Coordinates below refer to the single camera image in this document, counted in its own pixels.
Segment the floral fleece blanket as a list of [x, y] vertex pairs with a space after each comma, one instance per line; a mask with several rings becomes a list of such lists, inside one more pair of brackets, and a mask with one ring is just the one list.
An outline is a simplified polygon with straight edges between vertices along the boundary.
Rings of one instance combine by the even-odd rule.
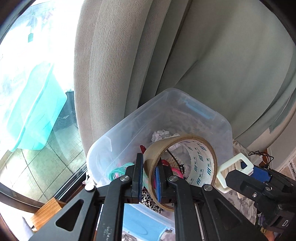
[[[256, 208], [254, 202], [237, 192], [231, 190], [223, 195], [231, 204], [233, 204], [251, 223], [255, 223], [256, 220]], [[129, 233], [122, 231], [122, 240], [139, 240], [138, 238], [130, 235]], [[175, 234], [166, 231], [160, 240], [175, 240]]]

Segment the wooden block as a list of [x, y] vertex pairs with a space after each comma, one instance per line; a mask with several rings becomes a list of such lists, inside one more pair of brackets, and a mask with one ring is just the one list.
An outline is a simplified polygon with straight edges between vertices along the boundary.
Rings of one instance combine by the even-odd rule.
[[64, 206], [65, 202], [59, 201], [54, 197], [46, 202], [31, 218], [36, 230], [44, 226], [55, 214], [57, 214]]

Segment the blue bin lid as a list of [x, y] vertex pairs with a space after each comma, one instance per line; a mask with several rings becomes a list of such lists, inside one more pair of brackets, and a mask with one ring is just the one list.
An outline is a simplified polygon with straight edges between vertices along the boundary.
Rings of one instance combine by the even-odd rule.
[[174, 213], [157, 213], [141, 203], [125, 204], [123, 230], [139, 240], [160, 240], [166, 231], [175, 234]]

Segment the leopard print cloth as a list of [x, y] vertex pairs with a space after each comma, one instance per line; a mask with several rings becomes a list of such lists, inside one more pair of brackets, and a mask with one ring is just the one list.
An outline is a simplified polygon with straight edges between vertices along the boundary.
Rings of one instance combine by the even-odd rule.
[[153, 210], [156, 213], [162, 213], [164, 212], [164, 210], [162, 208], [160, 208], [152, 199], [150, 193], [148, 192], [148, 190], [144, 187], [142, 189], [142, 200], [141, 203], [143, 205], [145, 205], [146, 207], [148, 207], [149, 209]]

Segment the crumpled white paper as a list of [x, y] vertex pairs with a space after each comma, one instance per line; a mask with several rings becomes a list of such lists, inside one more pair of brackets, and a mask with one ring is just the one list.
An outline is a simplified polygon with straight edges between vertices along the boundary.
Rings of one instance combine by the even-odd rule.
[[155, 131], [152, 134], [152, 143], [155, 143], [157, 141], [160, 141], [166, 138], [173, 138], [178, 136], [180, 136], [179, 133], [171, 134], [169, 131], [166, 131], [166, 130]]

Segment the clear plastic storage bin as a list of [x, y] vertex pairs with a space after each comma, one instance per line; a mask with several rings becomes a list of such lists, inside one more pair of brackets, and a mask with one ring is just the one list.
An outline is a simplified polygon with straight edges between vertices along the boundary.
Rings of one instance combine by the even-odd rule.
[[171, 135], [191, 133], [207, 140], [213, 147], [217, 164], [233, 156], [231, 125], [225, 117], [185, 92], [169, 88], [102, 135], [87, 153], [89, 175], [98, 186], [109, 184], [109, 173], [136, 161], [140, 146], [152, 144], [155, 131]]

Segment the grey green curtain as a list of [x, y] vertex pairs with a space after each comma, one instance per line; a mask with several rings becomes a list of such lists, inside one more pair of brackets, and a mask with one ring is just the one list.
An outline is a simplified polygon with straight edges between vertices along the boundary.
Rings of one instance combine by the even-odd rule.
[[263, 150], [295, 111], [295, 1], [85, 1], [74, 51], [83, 150], [177, 88]]

